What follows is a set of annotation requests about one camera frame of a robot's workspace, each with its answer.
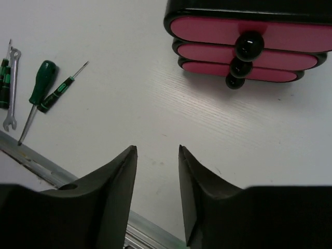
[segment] open-end wrench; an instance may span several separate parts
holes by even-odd
[[[16,85],[17,85],[17,71],[19,66],[19,59],[21,57],[21,51],[12,48],[10,52],[10,67],[11,67],[11,73],[10,73],[10,102],[9,102],[9,109],[7,113],[7,117],[4,121],[4,129],[5,131],[9,131],[9,125],[11,125],[11,128],[13,130],[16,130],[17,122],[14,117],[15,113],[15,97],[16,97]]]

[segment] small screwdriver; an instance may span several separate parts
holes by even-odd
[[[3,86],[3,82],[5,79],[5,74],[6,74],[6,67],[8,67],[9,65],[9,54],[11,51],[11,39],[9,40],[9,44],[8,44],[8,50],[7,50],[7,55],[5,58],[3,58],[1,66],[0,66],[0,91],[2,90],[2,86]]]
[[[33,88],[32,95],[29,99],[29,102],[33,104],[29,117],[27,118],[27,121],[25,123],[22,135],[18,141],[18,146],[20,146],[25,139],[25,136],[29,130],[29,127],[32,123],[32,119],[36,112],[36,106],[41,103],[41,101],[44,99],[45,95],[47,95],[49,89],[54,84],[54,81],[58,74],[58,67],[54,62],[51,61],[44,61],[36,75],[36,84]]]
[[[51,107],[58,101],[62,94],[68,89],[68,87],[75,81],[76,76],[82,72],[82,70],[89,64],[87,61],[73,76],[66,79],[50,96],[42,101],[42,103],[37,107],[42,113],[48,112]]]
[[[10,66],[5,67],[5,78],[0,92],[0,108],[8,109],[10,100]]]

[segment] white table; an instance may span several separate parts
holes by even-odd
[[[37,113],[24,144],[77,177],[138,146],[131,209],[178,238],[179,144],[240,187],[331,184],[332,60],[292,84],[229,90],[223,78],[178,67],[162,24],[166,2],[3,3],[1,54],[10,38],[22,51],[18,127],[9,135],[21,135],[43,60],[61,68],[52,90],[90,60],[56,106]]]

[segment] pink drawer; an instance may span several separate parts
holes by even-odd
[[[180,56],[194,61],[230,64],[236,56],[234,47],[225,45],[185,44],[178,41],[174,43],[173,49]],[[253,66],[298,71],[318,66],[326,58],[325,53],[301,54],[265,49],[261,56],[253,61]]]
[[[229,65],[218,63],[207,63],[199,61],[189,61],[179,59],[179,65],[186,71],[197,74],[211,74],[226,77],[229,74]],[[271,82],[290,82],[302,78],[303,71],[283,71],[269,68],[254,67],[246,79],[271,81]]]
[[[329,25],[179,17],[171,22],[170,29],[176,37],[191,42],[234,45],[244,32],[257,31],[265,48],[308,53],[332,50]]]

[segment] hole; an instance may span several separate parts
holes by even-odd
[[[63,185],[61,188],[59,188],[59,190],[70,190],[70,189],[75,189],[78,186],[76,184],[73,183],[69,183],[67,185]]]

